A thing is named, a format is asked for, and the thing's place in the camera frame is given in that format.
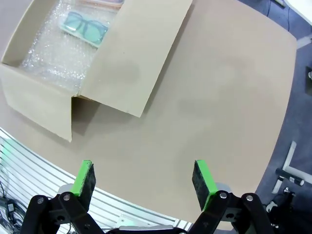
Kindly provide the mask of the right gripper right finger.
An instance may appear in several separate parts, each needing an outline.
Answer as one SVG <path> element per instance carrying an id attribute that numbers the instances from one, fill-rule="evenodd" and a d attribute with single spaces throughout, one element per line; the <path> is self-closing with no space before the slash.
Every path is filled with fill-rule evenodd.
<path id="1" fill-rule="evenodd" d="M 190 234 L 213 234 L 221 221 L 230 222 L 238 234 L 272 234 L 273 228 L 258 195 L 241 197 L 219 190 L 204 160 L 194 163 L 192 182 L 201 214 Z"/>

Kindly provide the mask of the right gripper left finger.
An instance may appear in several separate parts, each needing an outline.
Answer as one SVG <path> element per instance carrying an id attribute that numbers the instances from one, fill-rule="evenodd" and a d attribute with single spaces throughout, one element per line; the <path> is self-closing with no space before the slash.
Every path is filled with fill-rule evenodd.
<path id="1" fill-rule="evenodd" d="M 31 198 L 22 223 L 23 234 L 56 234 L 62 224 L 70 224 L 77 234 L 102 234 L 104 231 L 88 214 L 96 185 L 94 165 L 84 160 L 72 188 L 54 198 Z"/>

